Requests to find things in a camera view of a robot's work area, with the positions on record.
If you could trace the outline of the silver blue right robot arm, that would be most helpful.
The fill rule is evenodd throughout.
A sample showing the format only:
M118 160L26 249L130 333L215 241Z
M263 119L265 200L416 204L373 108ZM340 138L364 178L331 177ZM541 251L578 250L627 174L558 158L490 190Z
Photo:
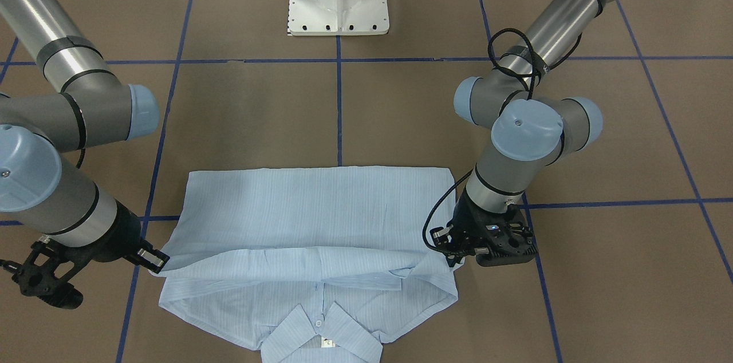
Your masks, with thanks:
M155 95L122 84L58 0L2 0L2 18L55 90L2 98L2 212L96 261L160 272L168 256L141 237L139 218L63 157L152 134Z

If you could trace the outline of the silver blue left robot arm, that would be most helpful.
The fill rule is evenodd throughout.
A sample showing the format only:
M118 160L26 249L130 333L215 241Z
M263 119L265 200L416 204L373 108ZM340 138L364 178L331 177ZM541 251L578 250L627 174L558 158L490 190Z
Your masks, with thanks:
M601 110L591 100L549 99L538 92L547 75L566 61L581 35L616 0L552 0L526 31L506 28L490 39L515 34L518 42L490 55L484 78L467 78L455 92L456 114L487 128L490 138L445 226L423 227L427 248L449 267L474 257L483 267L532 261L534 233L520 204L548 165L586 149L603 130Z

